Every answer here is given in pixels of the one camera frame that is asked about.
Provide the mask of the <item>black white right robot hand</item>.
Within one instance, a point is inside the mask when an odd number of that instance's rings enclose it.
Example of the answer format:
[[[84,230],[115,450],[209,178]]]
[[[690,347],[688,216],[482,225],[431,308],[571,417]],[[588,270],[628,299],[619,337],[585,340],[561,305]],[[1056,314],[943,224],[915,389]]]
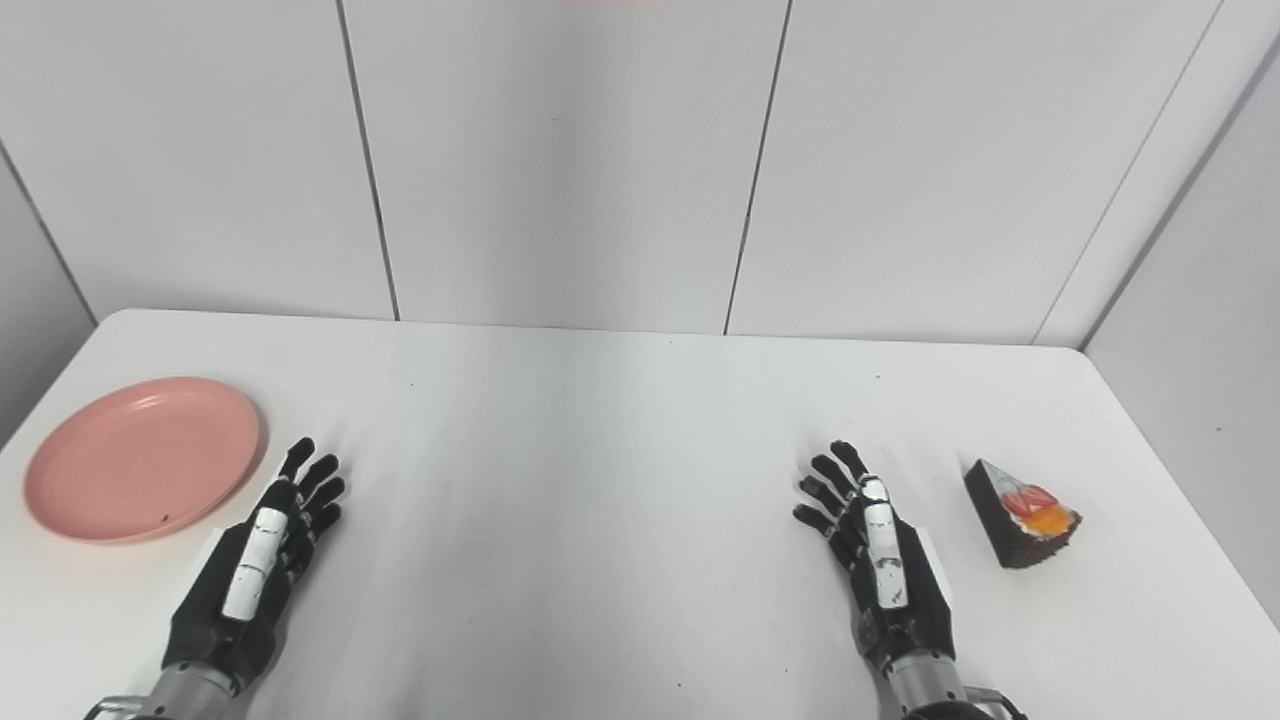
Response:
[[[882,673],[918,653],[955,661],[951,609],[916,528],[900,518],[883,479],[844,439],[810,465],[797,486],[812,502],[792,515],[847,574],[860,655]]]

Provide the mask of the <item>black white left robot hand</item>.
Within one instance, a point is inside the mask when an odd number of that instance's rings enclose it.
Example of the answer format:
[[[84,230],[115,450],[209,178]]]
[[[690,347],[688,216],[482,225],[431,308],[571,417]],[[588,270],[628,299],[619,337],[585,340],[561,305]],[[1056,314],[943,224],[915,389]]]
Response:
[[[250,515],[225,529],[170,620],[163,669],[207,669],[234,693],[269,667],[293,587],[342,515],[346,482],[334,454],[303,437]]]

